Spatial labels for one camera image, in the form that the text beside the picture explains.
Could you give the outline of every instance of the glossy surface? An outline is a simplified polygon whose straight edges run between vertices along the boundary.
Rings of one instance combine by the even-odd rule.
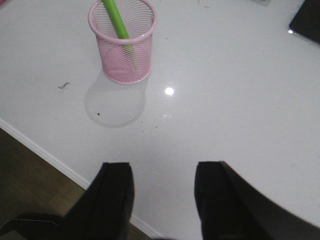
[[[131,86],[104,77],[93,2],[1,5],[0,126],[83,187],[130,162],[149,235],[201,239],[199,161],[320,226],[320,47],[288,33],[302,1],[150,2],[152,72]]]

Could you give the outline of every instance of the black chair leg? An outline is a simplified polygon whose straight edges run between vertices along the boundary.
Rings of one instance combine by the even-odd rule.
[[[17,231],[27,240],[41,240],[49,232],[54,231],[63,218],[57,215],[42,213],[21,214],[7,221],[0,228],[0,236],[11,231]]]

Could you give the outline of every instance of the mesh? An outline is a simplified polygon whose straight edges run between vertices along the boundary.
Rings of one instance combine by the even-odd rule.
[[[154,14],[140,0],[115,0],[130,38],[140,37],[152,26]],[[92,23],[103,36],[118,39],[105,6],[98,2],[92,12]],[[151,71],[152,34],[134,44],[117,44],[96,34],[102,69],[106,76],[119,84],[135,84]]]

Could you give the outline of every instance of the desk surface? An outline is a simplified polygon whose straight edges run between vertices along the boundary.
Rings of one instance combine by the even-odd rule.
[[[288,33],[302,2],[151,0],[152,72],[123,86],[102,73],[94,1],[7,0],[0,127],[83,187],[102,162],[130,162],[132,222],[149,235],[201,239],[199,161],[320,226],[320,47]]]

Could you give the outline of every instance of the pink mesh pen holder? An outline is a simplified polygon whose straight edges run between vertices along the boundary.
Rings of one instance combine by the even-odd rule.
[[[101,0],[90,9],[88,22],[96,35],[104,74],[118,84],[144,80],[151,72],[155,9],[145,0],[115,0],[129,39],[119,39]]]

